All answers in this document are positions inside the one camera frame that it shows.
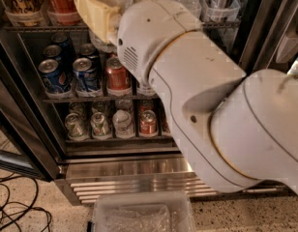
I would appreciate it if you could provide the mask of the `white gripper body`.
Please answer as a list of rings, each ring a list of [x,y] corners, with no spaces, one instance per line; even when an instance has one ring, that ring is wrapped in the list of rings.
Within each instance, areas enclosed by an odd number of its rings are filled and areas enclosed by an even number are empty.
[[[201,22],[181,3],[143,0],[123,14],[117,39],[117,54],[123,66],[142,84],[158,55],[185,33],[198,31]]]

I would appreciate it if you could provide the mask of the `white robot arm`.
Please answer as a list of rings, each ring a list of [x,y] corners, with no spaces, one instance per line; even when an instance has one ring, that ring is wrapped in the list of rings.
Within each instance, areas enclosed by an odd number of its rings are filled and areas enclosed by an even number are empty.
[[[159,96],[177,147],[206,185],[235,192],[270,180],[298,195],[298,81],[271,69],[245,74],[178,2],[140,0],[125,11],[74,3]]]

